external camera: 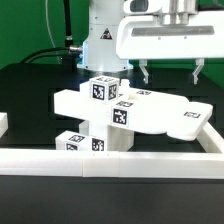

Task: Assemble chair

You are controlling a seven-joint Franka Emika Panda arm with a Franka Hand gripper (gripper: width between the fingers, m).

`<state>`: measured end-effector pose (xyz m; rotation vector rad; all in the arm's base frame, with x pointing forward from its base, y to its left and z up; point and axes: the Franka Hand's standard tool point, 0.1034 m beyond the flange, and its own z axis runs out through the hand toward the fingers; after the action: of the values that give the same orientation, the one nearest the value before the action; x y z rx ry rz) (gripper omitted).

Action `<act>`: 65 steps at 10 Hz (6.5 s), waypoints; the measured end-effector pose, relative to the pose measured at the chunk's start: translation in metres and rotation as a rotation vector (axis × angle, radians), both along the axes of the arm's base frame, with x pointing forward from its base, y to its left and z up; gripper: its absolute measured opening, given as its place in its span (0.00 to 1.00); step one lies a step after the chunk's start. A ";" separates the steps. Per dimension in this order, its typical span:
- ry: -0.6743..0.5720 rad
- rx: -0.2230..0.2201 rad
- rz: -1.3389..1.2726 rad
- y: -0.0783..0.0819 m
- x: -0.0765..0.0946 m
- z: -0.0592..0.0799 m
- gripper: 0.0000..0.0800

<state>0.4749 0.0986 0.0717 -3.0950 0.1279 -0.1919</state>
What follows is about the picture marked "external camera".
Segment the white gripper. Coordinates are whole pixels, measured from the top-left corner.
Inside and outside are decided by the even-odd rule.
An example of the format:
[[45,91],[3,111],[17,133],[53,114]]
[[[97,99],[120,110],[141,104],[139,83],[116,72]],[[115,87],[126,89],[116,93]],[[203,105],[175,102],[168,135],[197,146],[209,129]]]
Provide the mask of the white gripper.
[[139,61],[144,82],[149,83],[145,59],[196,59],[192,83],[205,58],[224,58],[224,9],[203,6],[197,0],[126,0],[116,53]]

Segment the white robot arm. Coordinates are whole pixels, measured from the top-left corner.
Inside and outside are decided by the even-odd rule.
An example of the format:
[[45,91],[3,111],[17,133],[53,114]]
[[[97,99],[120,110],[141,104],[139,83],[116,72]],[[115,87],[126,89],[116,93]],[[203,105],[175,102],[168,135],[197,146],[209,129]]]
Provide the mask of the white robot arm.
[[198,75],[207,58],[224,58],[224,6],[198,0],[90,0],[82,69],[120,72],[137,60],[193,59]]

